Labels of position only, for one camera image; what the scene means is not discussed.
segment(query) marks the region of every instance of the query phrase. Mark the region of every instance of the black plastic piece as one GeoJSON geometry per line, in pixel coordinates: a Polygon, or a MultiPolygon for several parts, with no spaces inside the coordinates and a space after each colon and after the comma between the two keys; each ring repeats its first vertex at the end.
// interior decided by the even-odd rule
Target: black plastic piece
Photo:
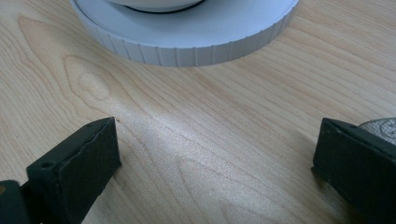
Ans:
{"type": "Polygon", "coordinates": [[[29,181],[14,192],[30,218],[21,223],[81,223],[120,166],[114,118],[85,125],[27,167],[29,181]]]}
{"type": "Polygon", "coordinates": [[[16,181],[0,181],[0,223],[30,223],[20,185],[16,181]]]}
{"type": "Polygon", "coordinates": [[[396,146],[334,119],[321,124],[313,170],[368,223],[396,223],[396,146]]]}

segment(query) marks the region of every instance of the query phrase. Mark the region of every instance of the white bowl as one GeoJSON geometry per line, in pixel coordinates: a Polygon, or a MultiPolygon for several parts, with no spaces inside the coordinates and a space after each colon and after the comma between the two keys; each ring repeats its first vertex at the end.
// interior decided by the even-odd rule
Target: white bowl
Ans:
{"type": "Polygon", "coordinates": [[[107,0],[148,12],[169,12],[193,6],[202,0],[107,0]]]}

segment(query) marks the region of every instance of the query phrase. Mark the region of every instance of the ridged rim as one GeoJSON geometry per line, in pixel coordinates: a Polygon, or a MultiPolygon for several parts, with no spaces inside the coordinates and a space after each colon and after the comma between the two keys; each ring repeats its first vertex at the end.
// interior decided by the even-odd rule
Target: ridged rim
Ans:
{"type": "Polygon", "coordinates": [[[130,60],[171,67],[205,66],[225,63],[261,49],[274,40],[287,27],[298,4],[298,0],[296,0],[290,11],[272,26],[256,34],[250,34],[245,38],[207,47],[170,49],[136,43],[112,34],[90,20],[78,6],[77,0],[70,0],[70,2],[88,33],[105,48],[130,60]]]}

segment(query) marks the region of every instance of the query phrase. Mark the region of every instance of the wood grain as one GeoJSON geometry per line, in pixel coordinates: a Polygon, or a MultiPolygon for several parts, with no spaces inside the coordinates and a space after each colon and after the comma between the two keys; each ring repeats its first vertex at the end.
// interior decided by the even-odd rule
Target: wood grain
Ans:
{"type": "Polygon", "coordinates": [[[0,1],[0,179],[114,116],[123,166],[84,223],[359,223],[310,167],[322,118],[394,117],[395,36],[394,1],[301,0],[264,49],[164,68],[102,48],[67,0],[0,1]]]}

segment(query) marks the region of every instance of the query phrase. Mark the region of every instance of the white lid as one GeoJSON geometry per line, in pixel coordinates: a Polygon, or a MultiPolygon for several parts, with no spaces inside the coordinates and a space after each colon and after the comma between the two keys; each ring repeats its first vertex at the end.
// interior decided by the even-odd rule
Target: white lid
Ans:
{"type": "Polygon", "coordinates": [[[85,28],[119,55],[164,66],[224,63],[262,48],[289,23],[298,0],[206,0],[174,14],[106,0],[71,0],[85,28]]]}

